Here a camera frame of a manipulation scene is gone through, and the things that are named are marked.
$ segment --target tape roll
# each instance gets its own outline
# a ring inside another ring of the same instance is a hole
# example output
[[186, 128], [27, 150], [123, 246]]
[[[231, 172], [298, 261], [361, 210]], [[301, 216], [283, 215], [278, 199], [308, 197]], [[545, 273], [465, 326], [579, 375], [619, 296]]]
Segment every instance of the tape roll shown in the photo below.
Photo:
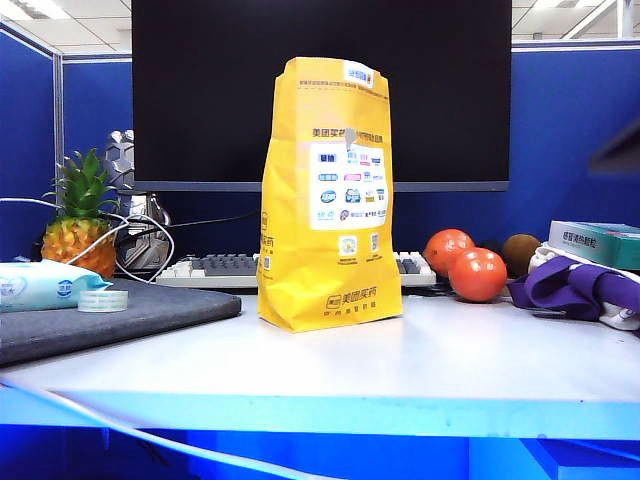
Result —
[[85, 290], [80, 292], [78, 311], [80, 312], [121, 312], [127, 309], [129, 292], [124, 290]]

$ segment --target keyboard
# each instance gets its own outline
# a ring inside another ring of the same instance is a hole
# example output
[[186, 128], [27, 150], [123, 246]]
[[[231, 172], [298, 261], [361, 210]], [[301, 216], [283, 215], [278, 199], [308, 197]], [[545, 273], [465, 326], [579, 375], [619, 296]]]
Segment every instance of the keyboard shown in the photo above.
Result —
[[[419, 252], [394, 253], [403, 287], [425, 287], [436, 283], [436, 275]], [[156, 277], [159, 285], [188, 288], [258, 288], [256, 268], [260, 255], [211, 254], [186, 257]]]

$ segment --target black monitor screen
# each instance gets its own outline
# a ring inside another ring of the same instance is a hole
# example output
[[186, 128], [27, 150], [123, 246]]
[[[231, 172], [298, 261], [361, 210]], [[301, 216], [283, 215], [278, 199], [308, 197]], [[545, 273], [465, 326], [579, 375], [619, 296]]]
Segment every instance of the black monitor screen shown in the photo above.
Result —
[[504, 189], [510, 30], [509, 0], [134, 2], [136, 184], [259, 189], [275, 78], [317, 56], [387, 77], [397, 190]]

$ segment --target pineapple crown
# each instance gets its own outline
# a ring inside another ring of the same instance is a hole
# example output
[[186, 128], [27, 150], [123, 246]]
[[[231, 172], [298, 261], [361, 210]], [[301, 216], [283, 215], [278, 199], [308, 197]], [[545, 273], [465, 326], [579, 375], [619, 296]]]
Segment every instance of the pineapple crown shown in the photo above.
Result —
[[106, 169], [99, 172], [100, 160], [95, 148], [85, 156], [78, 151], [74, 154], [77, 163], [65, 157], [67, 166], [58, 164], [61, 178], [53, 182], [57, 191], [47, 192], [45, 196], [55, 195], [61, 200], [62, 208], [58, 216], [97, 218], [101, 213], [100, 207], [118, 204], [115, 200], [102, 200], [104, 194], [115, 190], [115, 187], [106, 184]]

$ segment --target blue panel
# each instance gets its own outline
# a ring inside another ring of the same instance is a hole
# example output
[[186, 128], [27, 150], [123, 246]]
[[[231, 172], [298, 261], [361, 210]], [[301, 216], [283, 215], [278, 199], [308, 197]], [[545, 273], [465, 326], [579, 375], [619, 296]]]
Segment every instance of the blue panel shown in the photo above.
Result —
[[[0, 32], [0, 197], [40, 198], [55, 175], [50, 58]], [[29, 256], [51, 209], [0, 203], [0, 262]]]
[[552, 480], [637, 480], [640, 442], [523, 440]]
[[[192, 431], [189, 442], [349, 480], [467, 480], [469, 474], [465, 438]], [[200, 459], [191, 460], [191, 472], [202, 480], [278, 478]]]
[[[131, 126], [130, 64], [67, 65], [65, 75], [67, 150], [102, 147], [111, 130]], [[640, 118], [639, 84], [640, 50], [514, 53], [509, 190], [396, 194], [395, 249], [421, 250], [447, 227], [502, 243], [521, 232], [546, 240], [552, 219], [640, 224], [640, 174], [588, 173], [589, 157]], [[177, 222], [260, 205], [255, 193], [177, 192], [161, 201]], [[242, 221], [184, 230], [177, 253], [254, 252], [257, 227]]]
[[396, 249], [422, 249], [447, 227], [503, 242], [546, 240], [552, 219], [640, 224], [640, 174], [588, 173], [589, 157], [640, 118], [639, 84], [640, 50], [514, 53], [509, 190], [397, 195]]
[[133, 128], [131, 62], [64, 65], [64, 151], [104, 153], [107, 135]]
[[549, 480], [516, 438], [469, 439], [469, 480]]
[[0, 425], [0, 478], [68, 478], [65, 446], [62, 427]]
[[[178, 430], [150, 433], [181, 443], [186, 437]], [[118, 432], [103, 435], [98, 428], [68, 428], [66, 434], [71, 472], [67, 478], [197, 480], [188, 474], [189, 457], [182, 453]]]

